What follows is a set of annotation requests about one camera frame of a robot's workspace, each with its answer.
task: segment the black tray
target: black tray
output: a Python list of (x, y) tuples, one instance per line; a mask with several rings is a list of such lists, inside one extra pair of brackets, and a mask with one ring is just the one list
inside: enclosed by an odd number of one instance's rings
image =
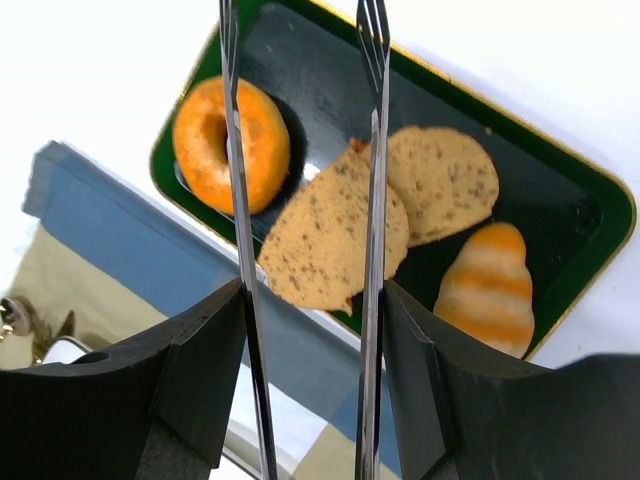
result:
[[(340, 155), (350, 138), (369, 139), (372, 99), (353, 23), (323, 5), (243, 0), (240, 32), (240, 76), (274, 99), (292, 141), (282, 192), (252, 217), (257, 255), (295, 191)], [(531, 354), (629, 238), (635, 202), (619, 179), (426, 63), (394, 49), (391, 66), (389, 133), (409, 124), (453, 127), (483, 145), (500, 178), (490, 219), (410, 249), (394, 279), (431, 309), (442, 276), (465, 240), (493, 220), (514, 224), (527, 243), (534, 285)], [(151, 175), (167, 198), (235, 243), (232, 219), (207, 208), (181, 185), (171, 141), (173, 118), (186, 92), (220, 68), (216, 29), (154, 146)], [(353, 317), (332, 314), (359, 333), (360, 311), (361, 295), (354, 299)]]

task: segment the white surface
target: white surface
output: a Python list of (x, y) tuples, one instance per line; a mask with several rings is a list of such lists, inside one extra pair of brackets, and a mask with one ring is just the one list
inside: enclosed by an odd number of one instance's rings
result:
[[(640, 2), (387, 3), (398, 43), (640, 195)], [(330, 4), (355, 12), (355, 0)], [(19, 209), (32, 155), (48, 140), (68, 140), (164, 202), (149, 152), (216, 19), (215, 0), (0, 3), (0, 289), (30, 241), (34, 221)], [(634, 235), (536, 362), (640, 352), (638, 253)]]

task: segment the metal rod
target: metal rod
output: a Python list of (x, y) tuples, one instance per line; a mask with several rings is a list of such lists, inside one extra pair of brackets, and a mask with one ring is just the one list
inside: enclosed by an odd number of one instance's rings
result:
[(375, 107), (371, 114), (371, 176), (355, 478), (377, 480), (380, 477), (380, 390), (389, 128), (389, 27), (384, 2), (360, 0), (357, 23), (360, 51)]
[(238, 244), (240, 279), (244, 292), (244, 313), (247, 323), (247, 342), (251, 361), (253, 393), (255, 400), (260, 465), (262, 478), (276, 480), (278, 468), (271, 419), (269, 382), (263, 355), (262, 317), (256, 278), (253, 235), (248, 208), (247, 180), (242, 151), (240, 114), (236, 99), (238, 72), (236, 69), (238, 42), (237, 0), (220, 0), (222, 71), (224, 102), (229, 137), (229, 171), (233, 194), (233, 212)]

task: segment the gold tray rim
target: gold tray rim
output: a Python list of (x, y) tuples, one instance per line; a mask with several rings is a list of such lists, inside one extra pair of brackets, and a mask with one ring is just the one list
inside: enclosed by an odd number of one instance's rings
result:
[[(355, 22), (354, 18), (352, 18), (349, 15), (347, 15), (346, 13), (338, 10), (337, 8), (332, 7), (331, 5), (328, 5), (324, 1), (322, 1), (322, 0), (306, 0), (306, 1), (315, 4), (316, 6), (322, 8), (323, 10), (325, 10), (328, 13), (332, 14), (333, 16), (339, 18), (340, 20), (344, 21), (345, 23), (351, 25), (352, 27), (354, 27), (354, 28), (356, 27), (356, 22)], [(160, 143), (160, 138), (162, 137), (163, 132), (166, 130), (166, 128), (168, 126), (170, 126), (171, 118), (172, 118), (174, 112), (178, 108), (178, 105), (184, 99), (184, 96), (186, 95), (187, 90), (189, 89), (189, 85), (191, 85), (191, 83), (193, 82), (193, 79), (194, 79), (194, 77), (196, 75), (196, 72), (198, 70), (198, 66), (200, 65), (200, 63), (201, 63), (202, 59), (204, 58), (204, 56), (206, 55), (206, 53), (211, 48), (211, 46), (212, 46), (212, 44), (213, 44), (213, 42), (214, 42), (214, 40), (216, 38), (216, 35), (218, 34), (219, 30), (220, 30), (220, 20), (218, 19), (218, 21), (214, 25), (214, 28), (213, 28), (212, 32), (209, 34), (209, 37), (207, 38), (206, 42), (204, 43), (204, 45), (200, 49), (200, 53), (198, 54), (198, 60), (196, 61), (195, 65), (191, 68), (191, 71), (188, 74), (188, 77), (187, 77), (187, 80), (185, 81), (184, 86), (182, 87), (178, 97), (176, 98), (175, 102), (173, 103), (173, 105), (171, 107), (171, 110), (169, 111), (169, 114), (167, 115), (166, 120), (162, 123), (162, 127), (160, 128), (158, 136), (156, 137), (156, 139), (154, 140), (154, 142), (153, 142), (153, 144), (151, 146), (151, 151), (149, 153), (149, 171), (151, 171), (151, 169), (153, 168), (153, 152), (156, 151), (156, 149), (158, 147), (158, 144)], [(631, 191), (629, 186), (624, 182), (624, 180), (622, 180), (618, 175), (616, 175), (612, 171), (602, 167), (600, 164), (596, 163), (595, 161), (591, 160), (590, 158), (587, 158), (585, 155), (579, 153), (578, 151), (574, 150), (573, 148), (569, 147), (568, 145), (564, 144), (563, 142), (560, 142), (559, 140), (551, 137), (546, 132), (544, 132), (544, 131), (540, 130), (538, 127), (534, 126), (532, 123), (530, 123), (530, 122), (524, 120), (523, 118), (519, 117), (518, 115), (510, 112), (509, 110), (507, 110), (506, 108), (504, 108), (501, 105), (497, 104), (496, 102), (486, 98), (484, 95), (480, 94), (479, 92), (476, 92), (471, 87), (468, 87), (464, 83), (455, 80), (455, 78), (452, 78), (450, 75), (448, 75), (447, 73), (445, 73), (444, 71), (442, 71), (438, 67), (432, 65), (427, 60), (425, 60), (423, 58), (420, 58), (417, 55), (411, 53), (410, 51), (406, 50), (404, 47), (398, 45), (394, 41), (391, 42), (391, 48), (396, 53), (399, 53), (400, 55), (403, 55), (403, 56), (409, 58), (411, 61), (415, 62), (417, 65), (419, 65), (423, 69), (427, 70), (430, 73), (433, 73), (433, 74), (439, 76), (440, 78), (442, 78), (446, 82), (452, 84), (453, 86), (455, 86), (455, 87), (459, 88), (460, 90), (462, 90), (463, 92), (465, 92), (467, 95), (471, 96), (472, 98), (474, 98), (476, 100), (479, 100), (480, 102), (484, 103), (485, 105), (487, 105), (488, 107), (492, 108), (496, 112), (500, 113), (504, 117), (508, 118), (509, 120), (511, 120), (511, 121), (517, 123), (518, 125), (520, 125), (521, 127), (525, 128), (530, 133), (533, 133), (534, 135), (542, 138), (543, 140), (545, 140), (546, 142), (550, 143), (554, 147), (558, 148), (559, 150), (562, 150), (564, 153), (569, 154), (570, 156), (574, 157), (579, 162), (582, 162), (583, 164), (585, 164), (586, 166), (588, 166), (592, 170), (596, 171), (598, 174), (600, 174), (603, 177), (611, 180), (614, 184), (616, 184), (620, 188), (620, 190), (622, 190), (622, 192), (624, 192), (624, 194), (627, 197), (627, 200), (629, 201), (629, 203), (631, 205), (631, 223), (629, 224), (629, 228), (627, 230), (627, 233), (625, 234), (624, 239), (622, 240), (622, 242), (620, 242), (618, 244), (616, 249), (609, 255), (609, 257), (602, 263), (602, 265), (600, 266), (598, 271), (591, 277), (591, 279), (587, 282), (587, 284), (580, 291), (580, 293), (578, 293), (578, 295), (575, 296), (573, 301), (567, 306), (567, 308), (562, 313), (562, 315), (560, 315), (558, 317), (558, 319), (551, 326), (551, 328), (547, 331), (547, 333), (542, 337), (542, 339), (540, 339), (540, 341), (535, 346), (535, 348), (533, 350), (531, 350), (531, 352), (529, 352), (529, 354), (526, 357), (524, 357), (524, 360), (530, 361), (538, 353), (538, 351), (542, 348), (542, 346), (549, 340), (551, 335), (553, 335), (556, 332), (556, 330), (558, 329), (560, 324), (566, 320), (567, 316), (575, 308), (575, 306), (578, 304), (578, 302), (584, 298), (586, 293), (599, 280), (599, 278), (602, 276), (602, 273), (611, 265), (613, 260), (618, 256), (618, 254), (622, 251), (622, 249), (624, 247), (626, 247), (626, 245), (629, 243), (629, 240), (631, 239), (631, 236), (633, 234), (633, 231), (635, 230), (636, 222), (637, 222), (637, 208), (636, 208), (636, 202), (635, 202), (635, 198), (633, 196), (633, 192)], [(222, 243), (227, 244), (233, 250), (237, 251), (238, 247), (234, 243), (232, 243), (229, 240), (227, 240), (226, 238), (224, 238), (215, 229), (213, 229), (212, 227), (210, 227), (209, 225), (204, 223), (202, 220), (200, 220), (198, 217), (196, 217), (194, 214), (192, 214), (186, 208), (184, 208), (181, 205), (175, 203), (168, 195), (166, 195), (160, 189), (160, 187), (158, 186), (158, 184), (156, 182), (156, 179), (155, 179), (155, 177), (153, 175), (151, 175), (151, 181), (153, 182), (153, 186), (156, 188), (156, 190), (158, 192), (160, 192), (160, 195), (165, 200), (169, 201), (171, 204), (176, 206), (182, 212), (186, 213), (189, 217), (194, 219), (198, 224), (203, 226), (206, 230), (212, 232), (217, 237), (217, 239), (219, 241), (221, 241)], [(349, 326), (345, 325), (344, 323), (340, 322), (337, 318), (335, 318), (333, 315), (331, 315), (331, 313), (329, 313), (329, 312), (323, 312), (323, 313), (325, 313), (328, 317), (330, 317), (331, 320), (333, 320), (334, 322), (337, 322), (340, 326), (342, 326), (342, 327), (346, 328), (347, 330), (351, 331), (351, 333), (356, 335), (358, 338), (360, 337), (360, 335), (355, 330), (353, 330)]]

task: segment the beige fabric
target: beige fabric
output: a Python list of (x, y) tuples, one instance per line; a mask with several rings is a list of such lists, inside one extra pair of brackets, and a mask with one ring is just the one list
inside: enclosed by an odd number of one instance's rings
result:
[[(165, 319), (159, 311), (38, 227), (10, 295), (29, 299), (38, 316), (57, 332), (70, 310), (76, 337), (92, 349), (130, 337)], [(0, 343), (0, 368), (31, 361), (31, 341)]]
[[(313, 448), (296, 468), (294, 478), (296, 480), (353, 478), (355, 460), (356, 444), (333, 425), (327, 425), (313, 444)], [(399, 477), (385, 465), (380, 465), (380, 480), (399, 480)]]

